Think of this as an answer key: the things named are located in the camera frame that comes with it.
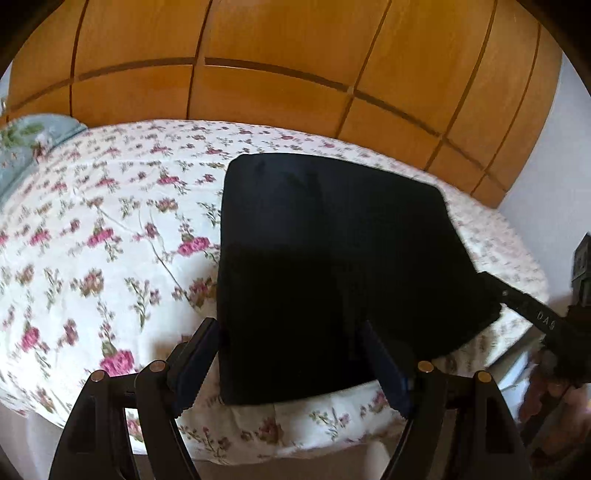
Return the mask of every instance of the hand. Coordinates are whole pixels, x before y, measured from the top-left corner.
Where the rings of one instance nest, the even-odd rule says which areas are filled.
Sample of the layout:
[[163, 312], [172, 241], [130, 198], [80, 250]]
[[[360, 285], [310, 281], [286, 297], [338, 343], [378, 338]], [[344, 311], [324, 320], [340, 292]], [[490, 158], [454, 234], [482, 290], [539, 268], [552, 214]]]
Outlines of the hand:
[[[534, 357], [536, 363], [539, 363], [540, 355], [536, 354]], [[521, 422], [526, 422], [540, 412], [541, 398], [546, 392], [555, 398], [564, 395], [562, 402], [565, 406], [561, 416], [540, 443], [540, 449], [546, 455], [554, 456], [567, 452], [585, 441], [591, 431], [591, 408], [585, 386], [573, 388], [564, 381], [549, 378], [543, 373], [540, 365], [537, 365], [530, 375], [530, 386], [519, 408], [518, 417]]]

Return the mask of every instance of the wooden panel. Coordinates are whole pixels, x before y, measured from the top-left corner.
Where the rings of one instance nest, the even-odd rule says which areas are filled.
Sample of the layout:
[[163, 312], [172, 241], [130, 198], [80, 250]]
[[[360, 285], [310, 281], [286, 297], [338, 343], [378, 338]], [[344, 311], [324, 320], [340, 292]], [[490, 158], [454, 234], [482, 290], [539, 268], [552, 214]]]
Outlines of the wooden panel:
[[208, 0], [90, 0], [76, 75], [131, 61], [194, 57]]
[[537, 35], [537, 21], [516, 0], [499, 0], [480, 68], [449, 134], [483, 166], [496, 153], [517, 111]]
[[28, 38], [12, 64], [8, 103], [17, 105], [70, 78], [84, 0], [66, 0]]
[[496, 182], [485, 176], [472, 196], [487, 207], [497, 208], [505, 196], [505, 191]]
[[209, 15], [204, 55], [353, 85], [386, 5], [387, 0], [221, 0]]
[[561, 62], [562, 50], [548, 31], [542, 28], [530, 85], [515, 122], [490, 168], [506, 189], [519, 176], [540, 136], [554, 99]]
[[10, 112], [10, 118], [15, 119], [33, 113], [59, 113], [70, 115], [70, 87], [60, 87], [39, 98], [25, 103], [16, 111]]
[[72, 113], [89, 127], [155, 118], [184, 119], [191, 66], [109, 73], [72, 86]]
[[397, 0], [359, 90], [447, 129], [482, 48], [493, 0]]
[[481, 169], [448, 145], [441, 146], [429, 173], [466, 193], [470, 193], [482, 177]]
[[339, 135], [417, 168], [424, 168], [439, 139], [420, 127], [363, 100], [355, 99]]
[[226, 67], [195, 71], [189, 117], [292, 128], [331, 137], [347, 96], [276, 73]]

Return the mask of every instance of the bed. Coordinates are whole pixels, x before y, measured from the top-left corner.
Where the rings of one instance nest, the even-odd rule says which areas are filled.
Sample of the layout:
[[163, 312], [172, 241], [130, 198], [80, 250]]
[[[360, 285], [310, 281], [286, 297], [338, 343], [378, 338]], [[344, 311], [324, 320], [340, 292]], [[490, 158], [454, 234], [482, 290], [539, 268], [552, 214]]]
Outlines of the bed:
[[[385, 155], [260, 125], [98, 127], [41, 156], [0, 214], [0, 400], [63, 426], [90, 372], [138, 371], [215, 316], [225, 170], [239, 154], [261, 152], [334, 157], [435, 184], [477, 268], [547, 300], [543, 272], [497, 211]], [[437, 364], [469, 374], [528, 327], [503, 311]], [[137, 415], [127, 418], [134, 452], [145, 453]], [[193, 459], [238, 464], [397, 437], [404, 420], [377, 381], [303, 401], [226, 406], [214, 364], [178, 424]]]

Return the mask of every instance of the black mechanical arm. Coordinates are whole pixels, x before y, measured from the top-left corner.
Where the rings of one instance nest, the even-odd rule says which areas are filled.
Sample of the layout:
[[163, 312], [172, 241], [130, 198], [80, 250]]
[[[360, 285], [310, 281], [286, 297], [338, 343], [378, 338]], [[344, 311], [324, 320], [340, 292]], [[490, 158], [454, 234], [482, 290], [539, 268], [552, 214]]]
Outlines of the black mechanical arm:
[[[591, 336], [533, 297], [502, 280], [480, 273], [500, 303], [545, 333], [556, 358], [555, 374], [574, 386], [591, 382]], [[408, 419], [382, 479], [426, 480], [440, 440], [444, 415], [457, 411], [452, 451], [444, 478], [525, 480], [531, 478], [526, 447], [558, 400], [544, 399], [542, 412], [518, 431], [491, 375], [449, 375], [429, 361], [417, 362], [403, 343], [380, 338], [371, 323], [360, 329], [368, 361], [391, 405]], [[198, 480], [199, 475], [175, 423], [190, 408], [217, 353], [219, 324], [207, 318], [190, 342], [166, 361], [141, 372], [110, 377], [93, 372], [76, 401], [61, 436], [50, 480], [139, 480], [125, 408], [136, 408], [157, 480]]]

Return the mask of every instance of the blue pillow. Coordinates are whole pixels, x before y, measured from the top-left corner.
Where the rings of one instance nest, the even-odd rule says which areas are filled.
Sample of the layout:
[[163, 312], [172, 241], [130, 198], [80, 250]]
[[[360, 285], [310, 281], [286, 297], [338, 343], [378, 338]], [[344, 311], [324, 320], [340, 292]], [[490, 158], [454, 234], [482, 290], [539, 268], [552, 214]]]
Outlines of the blue pillow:
[[86, 128], [72, 117], [42, 113], [18, 118], [0, 129], [0, 207], [37, 169], [38, 158]]

